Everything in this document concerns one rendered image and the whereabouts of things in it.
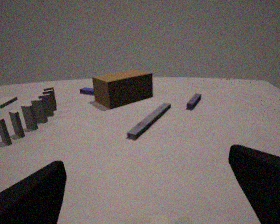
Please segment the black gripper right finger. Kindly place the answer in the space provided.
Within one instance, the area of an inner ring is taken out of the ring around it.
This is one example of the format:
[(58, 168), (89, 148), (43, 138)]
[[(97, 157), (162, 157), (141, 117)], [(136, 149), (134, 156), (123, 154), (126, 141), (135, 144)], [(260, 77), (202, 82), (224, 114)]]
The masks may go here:
[(280, 224), (280, 157), (237, 144), (228, 163), (261, 224)]

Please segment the brown rectangular block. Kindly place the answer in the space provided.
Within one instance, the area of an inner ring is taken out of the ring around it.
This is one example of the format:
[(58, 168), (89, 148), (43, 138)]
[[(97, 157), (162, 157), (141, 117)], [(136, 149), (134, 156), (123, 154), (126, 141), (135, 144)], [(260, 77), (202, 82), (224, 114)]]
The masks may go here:
[(96, 103), (115, 109), (151, 99), (152, 73), (128, 69), (92, 77)]

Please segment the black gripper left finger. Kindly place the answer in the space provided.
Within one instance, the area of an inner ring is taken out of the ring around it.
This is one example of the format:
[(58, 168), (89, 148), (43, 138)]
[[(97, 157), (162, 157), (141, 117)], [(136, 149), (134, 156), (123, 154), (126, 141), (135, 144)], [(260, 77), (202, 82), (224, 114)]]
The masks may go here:
[(56, 224), (65, 181), (63, 161), (52, 161), (4, 189), (0, 192), (0, 224)]

